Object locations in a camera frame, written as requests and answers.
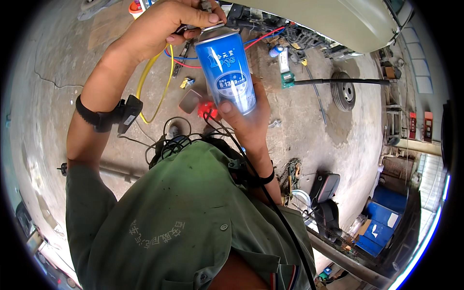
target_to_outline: wall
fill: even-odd
[[[443,104],[450,98],[448,80],[440,55],[423,19],[416,13],[401,33],[409,56],[405,61],[413,68],[416,78],[414,91],[417,113],[416,139],[421,140],[424,128],[424,112],[433,113],[434,141],[441,141]]]

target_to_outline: bucket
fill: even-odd
[[[140,7],[140,4],[132,2],[129,5],[129,13],[134,17],[134,19],[137,19],[140,15],[142,15],[143,10]]]

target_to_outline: black pipe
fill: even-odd
[[[294,85],[302,84],[327,84],[327,83],[358,83],[358,84],[379,84],[390,85],[387,79],[371,79],[371,78],[318,78],[307,79],[304,81],[294,81]]]

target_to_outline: small blue can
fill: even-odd
[[[269,51],[269,56],[272,58],[275,58],[283,51],[284,51],[284,46],[282,44],[277,44],[275,47],[271,48],[271,50]]]
[[[203,29],[195,51],[216,105],[227,100],[243,115],[256,106],[248,61],[237,31],[219,24]]]

